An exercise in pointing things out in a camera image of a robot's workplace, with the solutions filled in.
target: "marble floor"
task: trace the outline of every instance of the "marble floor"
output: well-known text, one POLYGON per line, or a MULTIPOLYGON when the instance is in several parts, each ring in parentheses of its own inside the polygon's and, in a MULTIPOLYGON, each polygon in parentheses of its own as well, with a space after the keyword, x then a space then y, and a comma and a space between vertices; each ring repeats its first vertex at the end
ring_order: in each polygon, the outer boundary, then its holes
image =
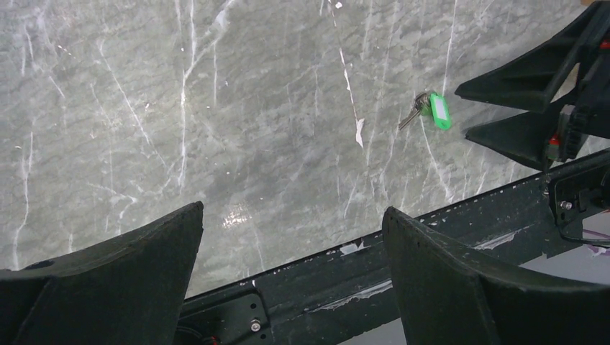
MULTIPOLYGON (((550 38, 576 0, 5 0, 0 267, 201 200, 188 295, 533 173, 463 139, 515 110, 460 83, 550 38), (453 127, 399 119, 446 96, 453 127)), ((610 146, 590 139, 583 153, 610 146)))

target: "black metal frame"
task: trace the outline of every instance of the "black metal frame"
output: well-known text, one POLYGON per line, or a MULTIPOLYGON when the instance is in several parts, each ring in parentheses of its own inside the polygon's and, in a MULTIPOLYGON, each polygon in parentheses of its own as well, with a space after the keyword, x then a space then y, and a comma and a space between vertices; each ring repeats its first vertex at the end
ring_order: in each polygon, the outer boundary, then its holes
POLYGON ((610 139, 610 2, 598 1, 554 37, 460 85, 472 101, 528 110, 470 128, 466 139, 546 171, 576 158, 588 135, 610 139), (574 67, 575 87, 552 102, 574 67))
MULTIPOLYGON (((509 264, 520 265, 542 253, 552 257, 580 244, 558 234, 548 183, 608 162, 610 149, 417 219, 509 264)), ((573 224, 598 212, 579 212, 573 224)), ((245 293, 262 298, 273 344, 335 345, 399 317, 380 231, 189 298, 183 314, 208 300, 245 293)))

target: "scratched black panel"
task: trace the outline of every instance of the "scratched black panel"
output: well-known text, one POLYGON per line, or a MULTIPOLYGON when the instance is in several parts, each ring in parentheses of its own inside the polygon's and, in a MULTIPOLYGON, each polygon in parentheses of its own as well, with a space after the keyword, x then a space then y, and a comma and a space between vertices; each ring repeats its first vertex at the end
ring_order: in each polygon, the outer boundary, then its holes
MULTIPOLYGON (((436 222, 436 231, 472 247, 514 233, 511 241, 485 251, 514 265, 543 252, 558 254, 574 244, 560 239, 555 229, 544 194, 545 181, 609 160, 607 149, 559 166, 548 176, 534 175, 418 219, 426 224, 436 222)), ((388 286, 387 264, 378 231, 193 297, 185 302, 183 313, 213 299, 257 292, 268 311, 274 344, 335 345, 399 317, 388 286), (349 244, 362 249, 346 255, 341 248, 349 244)))

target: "black mounting plate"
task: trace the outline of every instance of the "black mounting plate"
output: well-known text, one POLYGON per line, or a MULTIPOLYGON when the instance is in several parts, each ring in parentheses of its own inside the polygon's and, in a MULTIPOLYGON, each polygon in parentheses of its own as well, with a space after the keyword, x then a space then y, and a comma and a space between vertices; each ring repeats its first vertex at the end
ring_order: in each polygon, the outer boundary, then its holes
POLYGON ((178 320, 174 345, 215 344, 212 339, 219 344, 272 343, 263 300, 255 292, 190 307, 178 320), (252 331, 253 321, 260 324, 259 331, 252 331))

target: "metal bracket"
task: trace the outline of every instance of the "metal bracket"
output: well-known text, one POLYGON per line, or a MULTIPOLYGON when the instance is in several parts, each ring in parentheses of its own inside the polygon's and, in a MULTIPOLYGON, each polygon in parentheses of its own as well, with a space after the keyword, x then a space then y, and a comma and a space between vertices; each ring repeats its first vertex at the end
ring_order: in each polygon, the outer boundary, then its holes
POLYGON ((272 344, 269 319, 257 293, 199 305, 178 321, 174 345, 272 344))
POLYGON ((566 226, 582 219, 581 213, 597 213, 607 209, 610 203, 609 189, 610 162, 551 180, 550 208, 555 224, 566 226))

